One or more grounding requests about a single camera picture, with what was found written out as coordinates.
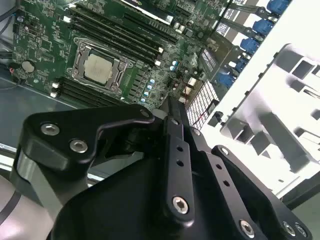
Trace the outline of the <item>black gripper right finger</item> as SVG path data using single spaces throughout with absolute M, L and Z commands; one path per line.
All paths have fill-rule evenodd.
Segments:
M 227 147 L 209 147 L 189 123 L 185 106 L 176 115 L 189 144 L 195 233 L 200 240 L 310 240 L 307 226 Z

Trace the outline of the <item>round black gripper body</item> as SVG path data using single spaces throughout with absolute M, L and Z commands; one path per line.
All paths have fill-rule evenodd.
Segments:
M 243 240 L 219 195 L 200 195 L 191 165 L 140 160 L 73 197 L 53 240 Z

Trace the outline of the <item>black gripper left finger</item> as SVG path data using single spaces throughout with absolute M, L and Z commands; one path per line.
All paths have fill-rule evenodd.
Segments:
M 22 125 L 12 183 L 57 219 L 72 198 L 138 161 L 191 165 L 177 102 L 167 99 L 164 118 L 138 104 L 32 114 Z

